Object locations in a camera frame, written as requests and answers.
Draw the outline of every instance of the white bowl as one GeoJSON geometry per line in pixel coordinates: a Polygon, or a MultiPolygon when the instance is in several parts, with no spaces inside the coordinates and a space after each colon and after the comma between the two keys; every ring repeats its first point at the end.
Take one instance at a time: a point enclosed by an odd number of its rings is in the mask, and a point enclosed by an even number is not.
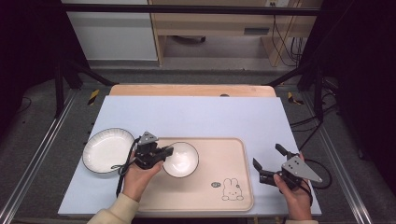
{"type": "Polygon", "coordinates": [[[163,169],[171,176],[185,177],[192,174],[198,166],[198,152],[192,145],[177,142],[171,145],[173,154],[166,158],[163,169]]]}
{"type": "Polygon", "coordinates": [[[94,135],[84,147],[82,161],[91,171],[109,173],[123,165],[129,154],[134,137],[119,128],[103,130],[94,135]]]}

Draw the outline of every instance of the human hand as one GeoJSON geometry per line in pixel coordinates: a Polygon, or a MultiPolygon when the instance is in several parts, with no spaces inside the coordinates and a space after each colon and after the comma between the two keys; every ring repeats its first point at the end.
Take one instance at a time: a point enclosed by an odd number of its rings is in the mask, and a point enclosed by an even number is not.
{"type": "MultiPolygon", "coordinates": [[[[300,188],[290,190],[286,182],[279,175],[274,175],[274,180],[277,187],[285,196],[286,203],[288,204],[289,219],[298,221],[312,220],[309,195],[300,188]]],[[[302,181],[301,186],[309,189],[306,183],[307,180],[302,181]]]]}
{"type": "Polygon", "coordinates": [[[131,199],[140,202],[143,192],[145,191],[150,179],[161,171],[163,161],[157,162],[151,169],[143,170],[136,164],[129,166],[124,177],[124,186],[122,193],[131,199]]]}

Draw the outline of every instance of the aluminum rail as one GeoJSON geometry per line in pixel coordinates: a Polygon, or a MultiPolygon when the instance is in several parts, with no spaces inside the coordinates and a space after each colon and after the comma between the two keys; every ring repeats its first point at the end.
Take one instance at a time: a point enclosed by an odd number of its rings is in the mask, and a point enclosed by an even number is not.
{"type": "MultiPolygon", "coordinates": [[[[308,95],[308,93],[305,92],[303,92],[302,96],[304,101],[307,102],[307,107],[311,115],[315,115],[312,98],[308,95]]],[[[321,128],[318,130],[318,133],[320,134],[320,137],[325,146],[324,149],[326,151],[326,154],[329,158],[330,163],[332,164],[332,167],[334,168],[335,175],[338,178],[341,189],[346,196],[346,200],[348,201],[357,222],[359,224],[372,224],[373,221],[370,217],[370,214],[367,211],[366,206],[364,205],[363,200],[361,199],[361,196],[359,195],[358,190],[356,189],[347,171],[347,168],[344,166],[340,156],[337,153],[337,150],[332,144],[332,140],[326,131],[325,125],[322,124],[321,128]]]]}
{"type": "Polygon", "coordinates": [[[68,97],[64,103],[64,110],[62,111],[60,116],[52,122],[43,141],[41,142],[40,146],[35,152],[35,155],[27,166],[26,171],[21,177],[20,182],[12,192],[11,196],[8,198],[6,205],[2,208],[0,212],[0,223],[11,223],[12,218],[14,218],[24,196],[26,195],[27,190],[31,186],[33,180],[35,179],[35,175],[37,174],[43,160],[45,159],[48,151],[50,150],[50,146],[52,145],[57,133],[61,129],[61,126],[64,123],[64,120],[67,117],[67,113],[70,111],[70,108],[77,94],[77,90],[71,90],[69,92],[68,97]]]}

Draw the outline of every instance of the black pole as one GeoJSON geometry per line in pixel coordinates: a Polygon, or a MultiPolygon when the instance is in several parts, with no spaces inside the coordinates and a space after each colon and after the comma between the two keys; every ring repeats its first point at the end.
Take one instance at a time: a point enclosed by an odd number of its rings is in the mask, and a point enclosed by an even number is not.
{"type": "Polygon", "coordinates": [[[64,110],[64,84],[62,77],[61,62],[55,64],[55,87],[56,87],[56,112],[55,118],[58,118],[64,110]]]}
{"type": "Polygon", "coordinates": [[[266,84],[262,84],[262,86],[270,86],[270,87],[275,87],[279,84],[281,84],[282,82],[285,82],[287,80],[289,80],[292,77],[298,76],[298,75],[302,75],[304,74],[304,72],[306,71],[306,69],[311,67],[311,63],[304,63],[301,64],[299,67],[291,70],[290,72],[288,72],[286,75],[283,75],[282,77],[279,77],[277,79],[275,79],[274,81],[271,81],[269,83],[266,84]]]}
{"type": "Polygon", "coordinates": [[[86,74],[86,75],[98,80],[100,83],[104,84],[105,86],[114,86],[114,85],[120,84],[118,82],[113,82],[113,81],[107,80],[106,78],[101,77],[98,74],[94,73],[91,69],[86,68],[86,67],[84,67],[84,66],[82,66],[82,65],[80,65],[80,64],[78,64],[78,63],[76,63],[74,61],[69,60],[69,61],[67,61],[67,63],[70,66],[72,66],[74,69],[76,69],[79,72],[84,73],[84,74],[86,74]]]}
{"type": "Polygon", "coordinates": [[[323,122],[323,106],[321,99],[321,92],[323,86],[323,72],[320,67],[317,67],[316,80],[315,80],[315,90],[314,90],[314,112],[318,117],[319,122],[323,122]]]}
{"type": "Polygon", "coordinates": [[[125,12],[125,13],[189,13],[189,14],[237,14],[318,16],[334,14],[337,11],[301,7],[227,7],[227,6],[181,6],[181,5],[108,5],[108,4],[43,4],[43,8],[62,8],[75,12],[125,12]]]}

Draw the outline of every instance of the wooden board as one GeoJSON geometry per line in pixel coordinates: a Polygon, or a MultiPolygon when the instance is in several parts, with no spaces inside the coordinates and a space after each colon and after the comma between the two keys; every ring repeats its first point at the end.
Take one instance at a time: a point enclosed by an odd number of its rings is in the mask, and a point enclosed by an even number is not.
{"type": "Polygon", "coordinates": [[[253,205],[245,147],[237,138],[161,138],[158,147],[186,142],[199,164],[186,177],[162,169],[148,184],[139,212],[247,211],[253,205]]]}
{"type": "Polygon", "coordinates": [[[276,97],[274,88],[249,85],[116,85],[109,95],[276,97]]]}

